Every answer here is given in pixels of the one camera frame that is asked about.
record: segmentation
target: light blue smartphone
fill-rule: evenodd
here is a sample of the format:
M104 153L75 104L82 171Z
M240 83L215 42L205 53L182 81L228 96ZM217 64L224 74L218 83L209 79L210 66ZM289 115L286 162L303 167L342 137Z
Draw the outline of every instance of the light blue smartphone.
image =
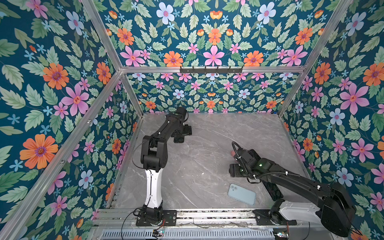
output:
M255 192L252 192L251 190L245 189L233 183L229 186L228 196L249 205L254 205L256 202Z

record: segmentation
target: wall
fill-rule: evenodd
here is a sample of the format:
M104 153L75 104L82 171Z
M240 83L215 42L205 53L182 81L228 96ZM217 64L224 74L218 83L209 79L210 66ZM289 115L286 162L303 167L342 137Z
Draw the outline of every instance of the wall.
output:
M157 16L157 11L162 8L160 5L161 1L156 0L118 0L97 4L103 10L101 16L105 28L123 64L212 65L209 54L217 47L219 53L215 58L220 58L220 61L214 62L215 66L302 65L315 47L337 1L175 0L166 2L172 9L170 18L174 18L167 20L167 24L165 19ZM274 11L275 15L258 21L258 17L263 16L260 12L264 13L267 5L273 6L269 11ZM289 54L294 51L300 53L296 62L289 61L288 50ZM140 60L128 61L127 51L138 54L136 57ZM250 65L248 61L255 51L260 53L257 57L259 62ZM178 59L174 65L167 60L172 52ZM289 78L283 78L284 74L280 73L262 73L263 78L257 77L256 73L245 73L241 78L231 74L212 79L197 75L184 78L181 74L174 74L173 79L169 79L165 73L144 75L145 78L137 78L135 74L130 78L146 112L172 111L180 104L188 107L190 112L278 111L297 77L297 74L291 74ZM261 85L266 80L267 88ZM196 81L201 84L200 89L191 91L191 83ZM227 82L233 82L234 88L227 91ZM181 100L174 97L178 91L183 91ZM238 95L241 91L248 91L250 95L240 101ZM215 102L213 108L207 105L211 100ZM268 103L272 104L272 110L266 107Z
M384 230L383 9L383 1L354 1L284 116L311 177L353 197L363 233L354 240Z
M2 1L0 29L3 32L0 37L2 228L81 121L114 70L87 14L77 0ZM106 71L105 77L101 76L103 70ZM81 103L78 108L72 107L73 91L79 93L80 90ZM124 149L126 139L132 134L136 115L133 115L129 103L128 112L122 114L122 101L127 103L126 95L117 89L104 107L114 110L114 118L106 116L104 108L100 110L94 121L98 124L90 127L85 139L80 142L77 150L79 157L73 157L71 163L65 164L65 175L63 172L59 175L60 179L56 181L53 192L45 196L29 220L25 232L20 236L23 240L26 240L23 236L34 240L55 239L58 234L66 238L68 227L71 228L80 218L84 219L85 224L78 229L78 235L85 236L84 230L89 228L87 220L96 208L103 207L116 173L116 164L119 165L121 153L115 151L116 155L112 154L111 140L118 137L122 144L120 148ZM96 144L93 149L95 152L98 147L98 153L85 155L85 141ZM43 156L35 157L35 150ZM88 186L88 191L83 188L84 185L78 186L84 170L91 170L94 176L93 185ZM63 209L60 216L56 213L50 217L51 207L58 196L67 196L67 208ZM91 205L90 201L87 202L92 211L88 207L84 208L83 199L88 196L94 199ZM79 240L73 233L74 230L69 239Z

